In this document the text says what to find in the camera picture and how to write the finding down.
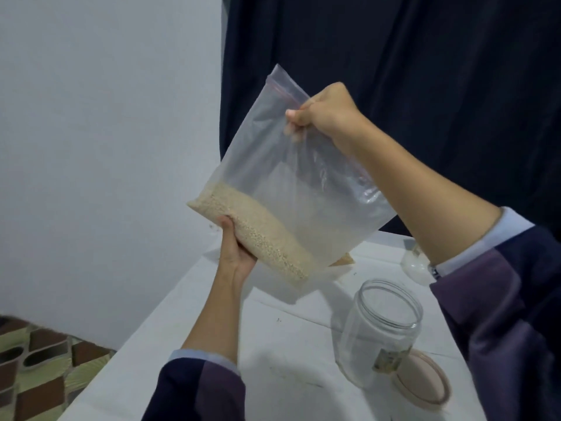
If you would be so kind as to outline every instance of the sleeve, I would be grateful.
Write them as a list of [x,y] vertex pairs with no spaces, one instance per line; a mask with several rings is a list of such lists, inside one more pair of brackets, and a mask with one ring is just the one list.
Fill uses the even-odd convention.
[[176,350],[158,377],[143,421],[242,421],[245,385],[235,364],[197,350]]
[[561,244],[510,209],[431,285],[489,421],[561,419]]

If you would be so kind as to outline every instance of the brown triangular object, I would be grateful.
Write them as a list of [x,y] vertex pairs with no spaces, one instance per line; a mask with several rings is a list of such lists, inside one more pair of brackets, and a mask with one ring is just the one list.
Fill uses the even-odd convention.
[[351,257],[351,255],[349,253],[346,253],[345,255],[343,255],[339,260],[334,262],[329,267],[345,266],[347,264],[354,264],[354,259],[353,259],[353,257]]

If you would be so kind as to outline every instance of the person's right arm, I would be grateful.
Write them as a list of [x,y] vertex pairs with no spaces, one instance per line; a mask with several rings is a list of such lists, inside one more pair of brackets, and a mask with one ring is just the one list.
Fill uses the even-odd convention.
[[561,419],[561,244],[415,159],[342,84],[287,119],[361,162],[443,276],[431,289],[488,420]]

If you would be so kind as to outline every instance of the resealable bag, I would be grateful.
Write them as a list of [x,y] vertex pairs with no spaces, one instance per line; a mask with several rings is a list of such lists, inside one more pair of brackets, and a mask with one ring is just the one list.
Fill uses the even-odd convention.
[[224,159],[189,207],[298,284],[395,215],[368,173],[315,128],[287,136],[285,111],[309,96],[279,66],[266,79]]

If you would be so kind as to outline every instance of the white table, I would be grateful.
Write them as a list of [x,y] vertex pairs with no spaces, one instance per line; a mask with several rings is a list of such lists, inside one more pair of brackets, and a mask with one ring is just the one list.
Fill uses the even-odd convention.
[[[300,297],[258,264],[245,285],[240,360],[247,385],[246,418],[252,420],[485,420],[470,373],[438,303],[427,287],[401,270],[404,237],[378,232],[338,267],[306,285]],[[179,348],[210,291],[218,245],[199,259],[109,364],[60,418],[61,421],[139,420],[160,368]],[[446,372],[452,399],[438,414],[415,408],[391,387],[363,392],[341,374],[334,342],[360,285],[371,278],[405,284],[424,307],[415,347]]]

